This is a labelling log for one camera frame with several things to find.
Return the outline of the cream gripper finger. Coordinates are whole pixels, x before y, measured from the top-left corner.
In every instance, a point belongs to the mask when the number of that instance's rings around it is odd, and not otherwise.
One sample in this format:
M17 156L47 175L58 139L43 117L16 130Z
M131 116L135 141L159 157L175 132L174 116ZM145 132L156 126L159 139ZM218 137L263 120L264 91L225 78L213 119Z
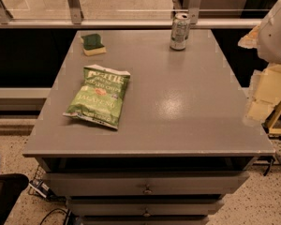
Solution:
M281 65L270 63L262 71L255 70L248 90L245 118L264 122L281 101Z
M238 46L245 49L256 49L259 34L259 26L255 26L248 34L241 37L238 41Z

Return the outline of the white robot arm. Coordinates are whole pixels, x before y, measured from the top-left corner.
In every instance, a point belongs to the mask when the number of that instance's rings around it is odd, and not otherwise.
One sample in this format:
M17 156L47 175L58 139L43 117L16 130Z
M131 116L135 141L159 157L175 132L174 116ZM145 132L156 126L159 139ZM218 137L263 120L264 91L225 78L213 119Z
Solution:
M268 66L251 77L244 119L264 122L281 102L281 0L278 0L261 23L238 41L238 46L256 49Z

